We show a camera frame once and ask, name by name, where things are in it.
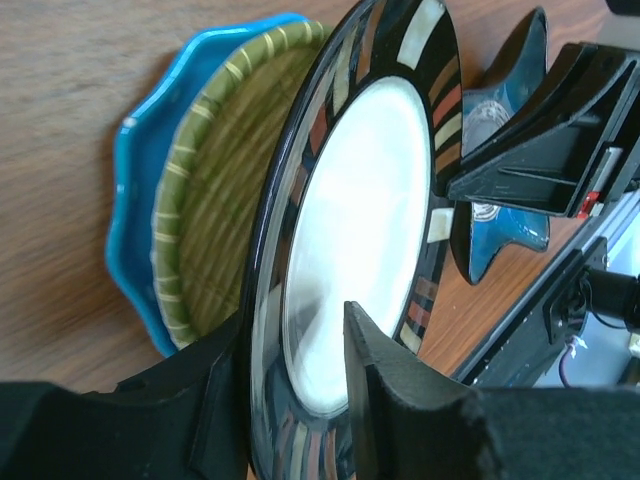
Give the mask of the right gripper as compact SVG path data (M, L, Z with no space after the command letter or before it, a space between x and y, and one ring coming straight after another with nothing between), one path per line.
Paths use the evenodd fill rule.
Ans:
M586 218L639 168L639 53L569 43L532 96L465 157L447 197Z

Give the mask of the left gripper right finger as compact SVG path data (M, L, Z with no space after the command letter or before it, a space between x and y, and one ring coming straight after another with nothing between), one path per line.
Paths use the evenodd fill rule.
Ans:
M344 305L360 479L635 479L639 393L630 387L476 389Z

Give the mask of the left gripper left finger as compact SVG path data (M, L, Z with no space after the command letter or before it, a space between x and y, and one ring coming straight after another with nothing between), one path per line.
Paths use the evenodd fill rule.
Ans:
M243 479L234 350L241 319L110 393L1 386L4 479Z

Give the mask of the black rimmed cream plate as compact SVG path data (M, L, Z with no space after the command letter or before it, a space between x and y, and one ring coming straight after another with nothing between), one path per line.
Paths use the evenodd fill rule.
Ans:
M285 121L243 286L251 463L260 479L355 475L343 315L417 353L453 220L462 85L441 1L361 1Z

